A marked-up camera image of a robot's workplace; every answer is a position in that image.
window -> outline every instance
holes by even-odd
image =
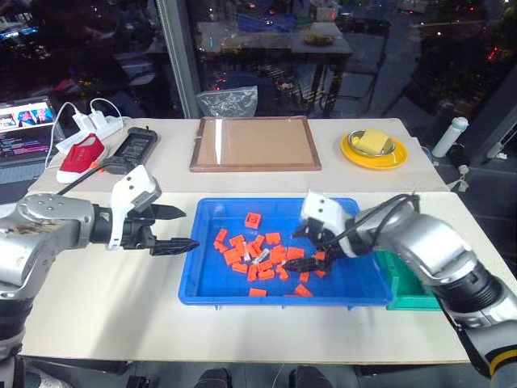
[[[203,91],[257,85],[256,116],[399,117],[423,144],[475,118],[517,58],[511,0],[187,5]]]
[[[6,0],[0,101],[49,95],[131,117],[183,117],[154,0]]]

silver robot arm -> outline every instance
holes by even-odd
[[[108,250],[149,249],[151,255],[177,255],[197,247],[189,238],[162,241],[152,234],[156,219],[185,216],[173,206],[152,205],[161,194],[157,181],[138,166],[116,183],[110,207],[36,194],[0,219],[1,387],[23,386],[23,362],[17,354],[25,319],[59,253],[89,243],[106,244]]]
[[[374,247],[396,252],[431,287],[474,367],[493,386],[517,386],[517,297],[449,224],[420,214],[418,196],[396,196],[352,217],[336,201],[310,193],[301,217],[296,235],[309,237],[331,259]],[[315,263],[309,269],[317,269],[317,262],[301,270]]]

sponge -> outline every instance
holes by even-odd
[[[355,144],[355,148],[367,154],[380,154],[389,136],[376,129],[366,129],[363,136]]]

blue plastic tray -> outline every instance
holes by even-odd
[[[359,207],[348,198],[337,201],[350,214]],[[313,254],[314,246],[307,238],[293,238],[292,232],[300,225],[301,198],[206,198],[197,205],[191,238],[200,246],[187,254],[179,286],[179,299],[187,305],[327,305],[372,306],[387,305],[392,294],[373,254],[359,258],[338,259],[332,272],[320,279],[311,273],[304,284],[314,297],[285,297],[294,294],[299,275],[290,272],[288,280],[274,279],[253,283],[247,276],[235,272],[213,247],[220,228],[228,230],[228,239],[243,234],[253,241],[257,234],[280,232],[282,245],[302,247],[305,254]],[[261,213],[258,230],[244,226],[248,212]],[[249,297],[250,287],[267,290],[267,297]]]

red shoe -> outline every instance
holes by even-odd
[[[91,133],[86,139],[72,145],[63,164],[56,173],[59,183],[72,183],[90,170],[91,163],[99,163],[106,156],[106,147],[99,138]]]

